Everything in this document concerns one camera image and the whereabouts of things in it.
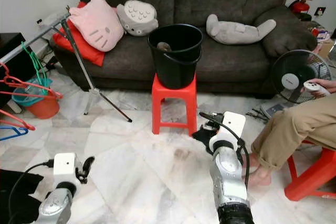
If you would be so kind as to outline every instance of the tripod stand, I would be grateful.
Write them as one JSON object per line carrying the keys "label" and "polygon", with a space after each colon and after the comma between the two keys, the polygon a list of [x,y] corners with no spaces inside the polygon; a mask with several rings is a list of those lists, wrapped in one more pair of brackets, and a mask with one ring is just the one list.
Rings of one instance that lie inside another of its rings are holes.
{"label": "tripod stand", "polygon": [[[39,39],[40,37],[42,37],[44,34],[46,34],[47,32],[49,32],[50,30],[55,30],[56,32],[58,32],[59,34],[61,34],[63,37],[65,37],[71,44],[72,48],[74,49],[74,53],[76,55],[76,58],[78,60],[78,63],[80,65],[80,68],[82,69],[86,80],[89,83],[90,89],[89,89],[89,100],[88,100],[88,104],[86,105],[85,111],[84,111],[84,115],[87,115],[89,113],[91,104],[94,100],[94,98],[96,98],[97,96],[102,97],[105,101],[107,101],[110,105],[112,105],[120,114],[122,114],[128,122],[132,122],[132,119],[130,119],[125,113],[123,113],[114,103],[112,103],[98,88],[95,87],[95,85],[93,84],[93,80],[91,78],[91,76],[88,74],[84,64],[83,64],[83,58],[80,54],[80,51],[76,45],[76,42],[71,34],[70,28],[67,24],[67,18],[70,16],[70,14],[65,14],[63,17],[61,17],[60,19],[58,19],[57,21],[53,22],[49,27],[45,28],[39,35],[37,35],[35,38],[33,38],[30,41],[27,41],[24,43],[25,47],[28,47],[30,44],[32,44],[33,42],[35,42],[37,39]],[[56,26],[61,24],[65,34],[63,34],[61,31],[59,31]],[[16,55],[18,55],[20,52],[22,51],[22,46],[18,46],[16,47],[14,50],[12,50],[11,52],[9,52],[8,54],[6,54],[3,58],[0,59],[0,62],[2,63],[6,63],[8,61],[10,61],[12,58],[14,58]]]}

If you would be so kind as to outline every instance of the gray sofa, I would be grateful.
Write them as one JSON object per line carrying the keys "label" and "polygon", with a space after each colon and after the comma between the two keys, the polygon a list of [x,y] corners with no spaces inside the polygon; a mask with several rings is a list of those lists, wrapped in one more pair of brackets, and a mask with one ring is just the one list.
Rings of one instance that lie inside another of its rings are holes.
{"label": "gray sofa", "polygon": [[[127,0],[106,0],[117,6]],[[158,12],[159,26],[188,23],[204,32],[202,58],[197,65],[198,91],[273,94],[269,81],[272,63],[288,50],[313,50],[316,39],[284,6],[285,0],[141,0]],[[276,28],[261,42],[226,46],[212,40],[205,32],[209,14],[219,20],[257,26],[267,19]],[[73,53],[54,45],[55,55],[74,82],[89,88]],[[125,35],[106,53],[103,67],[85,61],[99,88],[150,89],[154,65],[147,37]]]}

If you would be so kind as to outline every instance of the black bucket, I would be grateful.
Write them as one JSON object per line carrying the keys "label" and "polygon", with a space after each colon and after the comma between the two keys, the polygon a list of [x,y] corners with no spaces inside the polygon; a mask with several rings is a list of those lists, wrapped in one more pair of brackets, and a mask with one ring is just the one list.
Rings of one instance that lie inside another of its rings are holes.
{"label": "black bucket", "polygon": [[[163,26],[149,34],[155,71],[166,88],[181,89],[193,81],[196,64],[202,55],[202,39],[202,32],[187,24]],[[172,51],[158,49],[159,42],[169,44]]]}

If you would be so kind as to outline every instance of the red plastic stool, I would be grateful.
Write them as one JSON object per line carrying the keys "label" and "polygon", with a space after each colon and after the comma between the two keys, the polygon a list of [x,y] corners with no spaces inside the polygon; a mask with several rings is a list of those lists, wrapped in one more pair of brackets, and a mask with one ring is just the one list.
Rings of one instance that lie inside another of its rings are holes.
{"label": "red plastic stool", "polygon": [[[181,98],[185,101],[187,110],[186,124],[161,122],[161,102],[163,102],[165,98]],[[154,134],[159,134],[160,127],[179,127],[189,129],[189,135],[191,136],[197,130],[196,113],[196,75],[189,86],[182,89],[168,89],[162,86],[155,74],[152,87],[152,131]]]}
{"label": "red plastic stool", "polygon": [[319,196],[336,199],[336,193],[318,191],[317,189],[336,176],[336,152],[322,148],[322,155],[299,177],[292,156],[287,160],[292,183],[285,188],[288,199],[298,201],[306,196]]}

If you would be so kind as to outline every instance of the red hanger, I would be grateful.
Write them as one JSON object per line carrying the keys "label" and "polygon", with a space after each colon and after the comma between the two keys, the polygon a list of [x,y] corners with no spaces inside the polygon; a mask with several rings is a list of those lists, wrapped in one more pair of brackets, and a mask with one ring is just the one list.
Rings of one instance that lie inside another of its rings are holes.
{"label": "red hanger", "polygon": [[16,77],[10,76],[9,69],[7,68],[7,66],[3,64],[2,62],[0,62],[0,65],[4,67],[5,75],[6,75],[3,80],[0,80],[0,82],[3,82],[7,84],[9,87],[13,87],[13,88],[25,89],[28,86],[34,86],[40,89],[45,89],[49,93],[49,95],[42,95],[42,94],[23,94],[23,93],[12,93],[12,92],[7,92],[7,91],[0,91],[1,94],[14,94],[14,95],[20,95],[23,97],[43,97],[46,99],[62,99],[63,98],[63,95],[61,93],[55,92],[54,90],[50,88],[47,88],[47,87],[44,87],[38,84],[30,83],[30,82],[21,81],[20,79],[17,79]]}
{"label": "red hanger", "polygon": [[0,120],[0,123],[5,123],[5,124],[9,124],[9,125],[12,125],[12,126],[16,126],[16,127],[22,127],[22,128],[26,128],[26,129],[29,129],[31,131],[34,131],[35,130],[35,127],[30,125],[29,123],[26,123],[25,121],[23,121],[22,119],[20,118],[17,118],[16,116],[6,112],[6,111],[3,111],[3,110],[0,110],[0,113],[6,115],[6,116],[9,116],[10,118],[13,118],[15,119],[16,121],[20,122],[21,124],[17,124],[17,123],[12,123],[12,122],[9,122],[9,121],[6,121],[6,120]]}

